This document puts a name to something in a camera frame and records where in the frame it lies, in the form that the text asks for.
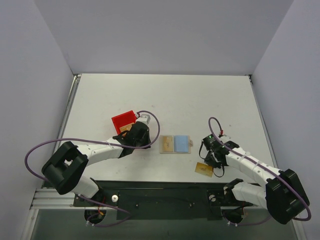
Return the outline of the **gold VIP card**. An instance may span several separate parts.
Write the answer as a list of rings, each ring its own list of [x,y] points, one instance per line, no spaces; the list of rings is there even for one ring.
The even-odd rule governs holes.
[[[174,152],[174,137],[172,135],[164,135],[161,137],[161,148],[163,153]]]
[[[206,177],[212,177],[213,176],[213,167],[206,165],[204,163],[201,162],[197,162],[196,163],[196,167],[194,170],[196,173],[204,175]]]

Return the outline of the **beige leather card holder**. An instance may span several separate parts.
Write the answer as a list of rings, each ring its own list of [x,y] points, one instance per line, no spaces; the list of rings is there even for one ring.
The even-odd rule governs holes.
[[[173,136],[174,152],[165,153],[162,151],[162,136]],[[159,141],[160,154],[190,154],[193,142],[189,135],[161,135]]]

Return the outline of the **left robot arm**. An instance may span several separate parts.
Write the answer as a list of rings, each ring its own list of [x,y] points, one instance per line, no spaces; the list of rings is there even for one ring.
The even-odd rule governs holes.
[[[41,169],[45,178],[60,195],[72,192],[82,195],[92,206],[99,205],[103,193],[98,184],[84,176],[89,165],[108,159],[119,159],[132,154],[135,147],[151,143],[147,122],[137,121],[124,136],[109,138],[103,144],[75,145],[64,142]]]

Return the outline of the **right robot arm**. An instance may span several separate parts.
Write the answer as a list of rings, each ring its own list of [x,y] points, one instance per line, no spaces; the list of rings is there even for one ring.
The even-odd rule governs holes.
[[[248,183],[240,178],[223,187],[223,199],[234,205],[246,202],[268,211],[280,224],[295,220],[303,211],[309,211],[310,201],[298,175],[291,169],[280,170],[251,156],[238,144],[221,142],[212,134],[203,138],[202,148],[207,150],[204,162],[212,168],[224,170],[232,167],[252,179]]]

